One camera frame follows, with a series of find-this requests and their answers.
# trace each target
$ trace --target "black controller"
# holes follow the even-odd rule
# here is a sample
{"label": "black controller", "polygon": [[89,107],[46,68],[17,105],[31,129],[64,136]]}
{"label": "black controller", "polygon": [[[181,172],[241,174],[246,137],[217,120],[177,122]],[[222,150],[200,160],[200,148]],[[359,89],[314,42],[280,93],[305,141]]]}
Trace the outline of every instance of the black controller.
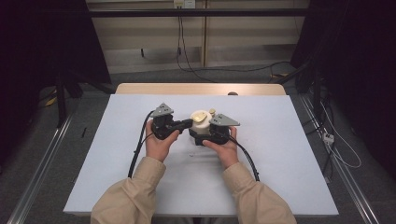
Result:
{"label": "black controller", "polygon": [[151,124],[151,130],[158,139],[167,138],[172,132],[178,130],[183,133],[183,130],[188,129],[192,126],[192,119],[184,119],[173,121],[173,109],[166,104],[161,104],[151,114],[153,122]]}
{"label": "black controller", "polygon": [[151,130],[154,132],[158,139],[167,138],[175,130],[179,130],[180,133],[185,129],[189,129],[190,136],[195,139],[196,146],[202,146],[204,140],[209,140],[218,145],[224,145],[228,142],[230,137],[229,126],[239,125],[233,119],[228,118],[225,115],[218,114],[213,119],[209,121],[210,125],[204,134],[198,134],[192,127],[192,119],[184,119],[173,121],[173,109],[171,109],[166,104],[161,104],[156,110],[151,114],[153,118],[153,123],[151,125]]}
{"label": "black controller", "polygon": [[204,134],[198,134],[193,129],[189,129],[190,136],[195,139],[196,146],[203,146],[202,142],[204,140],[209,140],[218,145],[224,145],[228,142],[230,138],[229,126],[239,125],[239,123],[235,120],[230,119],[222,114],[216,115],[213,119],[209,121],[209,123],[209,128]]}

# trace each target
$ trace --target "white cable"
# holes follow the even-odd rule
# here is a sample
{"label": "white cable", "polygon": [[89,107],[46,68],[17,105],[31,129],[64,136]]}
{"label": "white cable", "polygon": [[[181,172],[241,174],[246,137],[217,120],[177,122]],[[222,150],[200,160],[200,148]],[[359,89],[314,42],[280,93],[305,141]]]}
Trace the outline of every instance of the white cable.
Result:
{"label": "white cable", "polygon": [[[329,118],[329,114],[327,114],[326,108],[324,107],[323,103],[320,102],[321,106],[323,107],[324,113],[326,114],[326,117],[330,123],[330,125],[332,125],[332,121]],[[352,152],[356,155],[356,157],[359,160],[359,165],[351,165],[349,163],[347,163],[346,161],[344,161],[339,155],[338,153],[335,153],[332,150],[332,147],[329,145],[329,143],[326,143],[329,146],[330,151],[332,151],[333,155],[335,158],[337,158],[339,161],[341,161],[343,164],[345,164],[346,166],[349,166],[351,168],[359,168],[361,167],[361,158],[359,157],[358,153],[353,149],[352,146],[349,145],[349,143],[337,132],[337,130],[335,130],[334,126],[332,126],[332,128],[334,129],[335,133],[346,143],[346,145],[352,150]]]}

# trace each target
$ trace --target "cable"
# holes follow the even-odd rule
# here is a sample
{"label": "cable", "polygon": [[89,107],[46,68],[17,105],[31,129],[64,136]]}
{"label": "cable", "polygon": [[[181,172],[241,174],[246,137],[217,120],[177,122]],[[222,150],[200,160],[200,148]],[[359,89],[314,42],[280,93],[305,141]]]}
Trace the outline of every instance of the cable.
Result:
{"label": "cable", "polygon": [[[178,61],[178,51],[180,49],[180,36],[182,38],[183,41],[183,49],[184,49],[184,57],[186,58],[187,61],[187,65],[189,66],[190,70],[186,70],[184,68],[182,68],[180,66],[180,63]],[[187,51],[186,51],[186,43],[184,41],[184,28],[183,28],[183,19],[181,17],[178,17],[178,41],[177,41],[177,65],[178,67],[182,70],[182,71],[186,71],[186,72],[192,72],[196,77],[208,81],[208,82],[213,82],[213,83],[217,83],[216,81],[213,81],[211,79],[205,78],[205,77],[200,77],[198,76],[198,74],[196,74],[196,72],[191,68],[190,62],[189,62],[189,58],[187,57]]]}
{"label": "cable", "polygon": [[[323,103],[320,102],[320,104],[321,104],[321,106],[322,106],[323,109],[324,109],[324,113],[326,114],[327,119],[330,120],[329,114],[327,113],[327,111],[326,111],[326,109],[325,109]],[[337,153],[334,152],[334,150],[332,149],[332,147],[331,147],[328,143],[325,143],[325,144],[327,144],[327,145],[329,146],[329,149],[330,149],[330,151],[334,154],[334,157],[337,158],[339,161],[341,161],[344,165],[346,165],[346,166],[348,166],[348,167],[351,167],[351,168],[359,168],[359,167],[361,167],[361,158],[359,157],[358,153],[357,153],[357,152],[353,149],[353,147],[341,136],[341,134],[340,134],[339,132],[337,132],[337,130],[335,130],[335,128],[334,128],[334,126],[332,125],[332,123],[331,123],[331,122],[329,122],[329,123],[330,123],[330,125],[332,126],[334,132],[346,143],[346,145],[347,145],[347,146],[352,150],[352,152],[356,155],[356,157],[358,158],[358,161],[359,161],[359,165],[351,165],[351,164],[347,163],[347,162],[344,161]]]}
{"label": "cable", "polygon": [[242,149],[242,151],[245,153],[245,156],[247,157],[248,163],[250,163],[251,169],[253,170],[254,178],[256,179],[256,181],[260,181],[259,173],[257,172],[257,169],[256,169],[256,166],[254,165],[253,159],[251,159],[251,157],[248,154],[247,150],[244,147],[242,147],[238,143],[238,141],[236,141],[236,139],[234,139],[232,136],[225,135],[225,134],[217,132],[217,131],[215,131],[215,133],[219,134],[223,138],[227,138],[228,140],[232,141],[234,144],[236,144],[237,146],[239,146]]}
{"label": "cable", "polygon": [[312,121],[314,121],[314,120],[315,120],[315,118],[312,118],[312,119],[310,119],[310,120],[307,120],[307,121],[301,123],[301,126],[304,127],[305,125],[309,124],[310,122],[312,122]]}
{"label": "cable", "polygon": [[152,114],[152,112],[154,112],[154,110],[151,110],[148,113],[148,115],[145,118],[145,121],[143,122],[143,127],[142,127],[142,131],[140,132],[139,142],[137,143],[136,150],[134,151],[134,157],[132,158],[131,166],[129,167],[128,177],[130,177],[130,178],[132,178],[132,173],[134,172],[134,166],[136,165],[137,157],[139,156],[140,149],[142,148],[143,143],[146,141],[146,139],[148,139],[149,136],[152,135],[152,133],[147,135],[146,138],[142,141],[143,134],[144,134],[145,128],[146,128],[146,123],[148,122],[149,116]]}
{"label": "cable", "polygon": [[324,123],[326,122],[326,118],[324,118],[324,119],[319,119],[320,120],[320,124],[319,124],[319,126],[316,128],[316,129],[314,129],[314,130],[312,130],[312,131],[310,131],[310,132],[308,132],[308,133],[305,133],[305,135],[309,135],[309,134],[311,134],[311,133],[315,133],[315,132],[317,132],[318,130],[320,130],[322,127],[323,127],[323,125],[324,125]]}
{"label": "cable", "polygon": [[271,83],[273,77],[274,77],[274,72],[273,72],[273,70],[272,70],[272,66],[270,66],[270,79],[268,80],[267,83]]}
{"label": "cable", "polygon": [[[178,54],[179,54],[179,49],[180,49],[180,38],[182,39],[182,43],[183,43],[183,51],[184,51],[184,56],[186,58],[187,61],[187,65],[189,66],[190,69],[185,69],[183,67],[181,67],[180,62],[178,60]],[[259,67],[259,68],[253,68],[253,69],[246,69],[246,70],[242,70],[242,69],[226,69],[226,68],[199,68],[199,69],[193,69],[191,68],[190,62],[189,62],[189,58],[187,56],[187,51],[186,51],[186,44],[185,44],[185,40],[184,40],[184,27],[183,27],[183,19],[181,17],[178,18],[178,41],[177,41],[177,66],[180,68],[180,70],[185,71],[185,72],[193,72],[198,78],[206,80],[206,81],[210,81],[210,82],[214,82],[213,80],[210,80],[208,78],[204,78],[204,77],[200,77],[196,74],[196,72],[198,71],[226,71],[226,72],[254,72],[254,71],[260,71],[266,68],[270,68],[271,69],[271,79],[273,77],[273,73],[272,73],[272,67],[277,65],[277,64],[281,64],[281,63],[288,63],[290,64],[290,62],[277,62],[277,63],[272,63],[270,65],[266,65],[264,67]]]}
{"label": "cable", "polygon": [[[326,149],[326,144],[324,143],[324,141],[322,141],[322,144],[323,144],[324,148]],[[335,142],[332,143],[332,150],[330,150],[330,152],[328,152],[328,156],[327,156],[326,162],[325,162],[325,164],[324,164],[324,166],[323,166],[323,168],[321,170],[322,174],[324,175],[324,173],[326,171],[326,168],[327,168],[327,164],[330,163],[330,168],[331,168],[331,170],[330,170],[330,179],[332,179],[332,160],[331,160],[331,156],[332,156],[332,154],[334,152],[334,148],[335,148]]]}

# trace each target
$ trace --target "white cylinder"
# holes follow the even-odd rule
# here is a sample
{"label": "white cylinder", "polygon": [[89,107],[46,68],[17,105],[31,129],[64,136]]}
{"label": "white cylinder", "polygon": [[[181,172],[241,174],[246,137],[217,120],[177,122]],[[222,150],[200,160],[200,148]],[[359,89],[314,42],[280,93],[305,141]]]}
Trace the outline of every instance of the white cylinder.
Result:
{"label": "white cylinder", "polygon": [[191,119],[193,120],[191,129],[198,134],[208,134],[209,133],[209,121],[212,116],[209,112],[205,110],[197,110],[191,114]]}

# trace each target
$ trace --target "beige sleeve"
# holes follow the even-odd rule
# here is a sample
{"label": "beige sleeve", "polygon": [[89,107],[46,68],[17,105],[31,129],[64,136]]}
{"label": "beige sleeve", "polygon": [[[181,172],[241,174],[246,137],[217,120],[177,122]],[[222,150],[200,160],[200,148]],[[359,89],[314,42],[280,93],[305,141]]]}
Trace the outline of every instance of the beige sleeve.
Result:
{"label": "beige sleeve", "polygon": [[296,223],[288,204],[268,186],[257,182],[243,163],[230,166],[223,177],[235,199],[240,224]]}
{"label": "beige sleeve", "polygon": [[91,223],[151,223],[155,211],[155,189],[165,165],[144,157],[133,178],[111,186],[92,209]]}

